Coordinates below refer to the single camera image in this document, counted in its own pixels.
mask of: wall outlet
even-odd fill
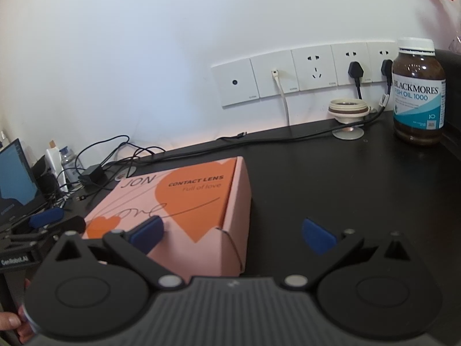
[[[331,46],[304,47],[291,52],[301,91],[338,85]]]
[[[395,41],[372,41],[366,45],[372,67],[372,81],[385,82],[386,77],[381,73],[381,67],[384,60],[395,61],[399,54],[397,43]]]
[[[250,59],[239,60],[211,68],[221,96],[221,105],[259,99]]]
[[[282,50],[251,58],[254,77],[260,97],[279,95],[280,91],[272,77],[272,71],[278,70],[280,84],[284,93],[299,91],[298,78],[294,69],[291,50]]]
[[[371,83],[372,71],[366,43],[333,44],[331,48],[335,59],[338,85],[355,85],[354,79],[349,77],[349,66],[353,61],[359,62],[363,68],[363,77],[360,82]]]

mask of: contact lens box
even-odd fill
[[[85,218],[84,238],[130,230],[158,215],[163,239],[148,256],[186,281],[245,270],[251,188],[243,157],[126,178]]]

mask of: monitor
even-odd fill
[[[0,152],[0,225],[15,223],[46,204],[19,139]]]

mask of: human hand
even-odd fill
[[[21,306],[18,311],[18,315],[20,320],[22,321],[21,325],[16,329],[19,335],[19,341],[24,344],[28,340],[30,340],[35,334],[34,331],[32,330],[31,325],[29,324],[29,321],[26,318],[26,315],[24,313],[24,306]]]
[[[21,326],[19,316],[11,312],[0,312],[0,331],[15,330]]]

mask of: blue gripper pad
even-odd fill
[[[163,238],[165,229],[160,216],[154,216],[132,231],[128,242],[148,254]]]
[[[42,213],[31,216],[29,226],[38,229],[42,226],[61,221],[64,218],[64,211],[61,208],[51,208]]]
[[[326,253],[338,243],[333,234],[309,219],[303,221],[303,238],[318,255]]]

